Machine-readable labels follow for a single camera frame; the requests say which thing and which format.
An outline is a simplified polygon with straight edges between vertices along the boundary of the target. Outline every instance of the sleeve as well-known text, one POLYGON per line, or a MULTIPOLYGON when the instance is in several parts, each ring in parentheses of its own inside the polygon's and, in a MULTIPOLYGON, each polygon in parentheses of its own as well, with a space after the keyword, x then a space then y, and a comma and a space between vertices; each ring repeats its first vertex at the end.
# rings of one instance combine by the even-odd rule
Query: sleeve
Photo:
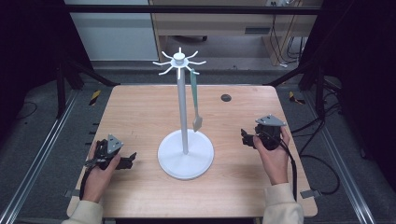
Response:
POLYGON ((303 208, 294 201, 290 184, 279 184, 267 188, 263 224, 304 223, 303 208))
POLYGON ((79 201, 72 216, 62 224, 100 224, 102 223, 103 207, 99 203, 79 201))

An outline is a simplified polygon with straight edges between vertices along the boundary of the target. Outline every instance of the white round base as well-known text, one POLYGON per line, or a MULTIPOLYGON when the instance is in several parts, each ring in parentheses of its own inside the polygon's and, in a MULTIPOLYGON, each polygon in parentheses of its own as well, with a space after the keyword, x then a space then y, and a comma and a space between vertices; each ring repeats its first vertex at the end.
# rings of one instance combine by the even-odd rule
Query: white round base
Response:
POLYGON ((189 153, 183 153, 181 130, 169 133, 158 149, 158 161, 163 170, 177 179, 194 179, 212 164, 215 151, 210 140, 200 132, 187 130, 189 153))

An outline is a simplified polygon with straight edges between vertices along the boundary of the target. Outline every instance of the aluminum frame rail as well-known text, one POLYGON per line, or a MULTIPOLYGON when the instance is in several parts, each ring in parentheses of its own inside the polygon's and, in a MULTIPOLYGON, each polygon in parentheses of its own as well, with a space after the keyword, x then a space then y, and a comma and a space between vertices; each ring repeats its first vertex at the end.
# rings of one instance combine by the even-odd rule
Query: aluminum frame rail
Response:
POLYGON ((50 154, 53 145, 55 144, 59 133, 61 132, 67 118, 70 115, 70 111, 72 110, 76 99, 78 97, 78 91, 72 91, 69 96, 67 102, 67 108, 65 109, 63 115, 56 119, 54 124, 52 125, 47 138, 45 139, 43 145, 38 150, 37 155, 35 156, 35 160, 31 164, 29 170, 27 171, 25 177, 23 178, 20 186, 15 192, 13 198, 8 203, 6 209, 0 216, 1 224, 11 224, 14 223, 17 218, 18 213, 21 211, 21 208, 26 201, 27 196, 30 193, 35 181, 40 174, 42 167, 44 166, 45 161, 47 160, 48 155, 50 154))
MULTIPOLYGON (((315 107, 314 107, 314 99, 312 94, 303 91, 304 98, 307 99, 307 103, 311 109, 312 114, 315 116, 315 119, 318 117, 315 107)), ((327 129, 326 125, 323 126, 321 131, 321 137, 326 144, 326 148, 328 149, 329 156, 332 159, 332 163, 334 165, 334 170, 339 174, 341 183, 343 184, 346 195, 348 196, 353 209, 355 210, 356 216, 362 224, 374 224, 375 220, 368 207, 366 201, 359 190, 358 185, 356 184, 352 174, 349 172, 347 168, 347 164, 344 162, 341 154, 338 151, 338 148, 327 129)))

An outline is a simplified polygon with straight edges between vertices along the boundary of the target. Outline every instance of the black curtain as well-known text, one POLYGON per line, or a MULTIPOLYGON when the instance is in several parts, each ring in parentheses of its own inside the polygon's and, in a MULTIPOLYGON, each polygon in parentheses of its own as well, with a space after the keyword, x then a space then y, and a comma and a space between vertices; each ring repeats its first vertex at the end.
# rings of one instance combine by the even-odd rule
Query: black curtain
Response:
MULTIPOLYGON (((377 162, 396 191, 394 8, 394 1, 355 1, 337 28, 336 39, 325 52, 322 68, 325 76, 340 79, 339 99, 361 151, 366 158, 377 162)), ((312 56, 309 50, 319 47, 319 40, 329 24, 334 23, 331 20, 316 22, 316 29, 308 40, 311 45, 305 48, 306 58, 312 56)))
MULTIPOLYGON (((2 1, 0 6, 0 140, 23 106, 26 93, 56 79, 56 68, 74 60, 93 71, 67 11, 46 11, 45 4, 63 0, 2 1)), ((66 68, 73 88, 82 87, 78 71, 66 68)))

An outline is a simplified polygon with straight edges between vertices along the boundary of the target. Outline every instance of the wooden table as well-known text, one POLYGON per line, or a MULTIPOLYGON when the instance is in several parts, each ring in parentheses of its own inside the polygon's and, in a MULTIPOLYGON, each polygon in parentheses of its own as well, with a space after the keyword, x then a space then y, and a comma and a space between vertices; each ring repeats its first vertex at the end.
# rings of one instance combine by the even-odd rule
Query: wooden table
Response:
MULTIPOLYGON (((194 110, 191 86, 186 86, 189 129, 194 110)), ((177 86, 117 86, 110 95, 95 140, 109 133, 124 146, 122 157, 137 152, 131 170, 116 171, 103 197, 104 217, 261 217, 264 189, 270 186, 259 153, 242 144, 241 128, 254 133, 255 119, 268 114, 287 122, 276 90, 267 86, 198 86, 199 113, 204 133, 212 142, 211 167, 193 180, 168 175, 157 158, 158 147, 169 133, 180 129, 177 86), (221 100, 222 94, 232 97, 221 100)), ((306 217, 318 209, 313 198, 302 199, 309 185, 294 141, 290 151, 298 173, 297 201, 306 217)), ((73 197, 67 214, 78 203, 73 197)))

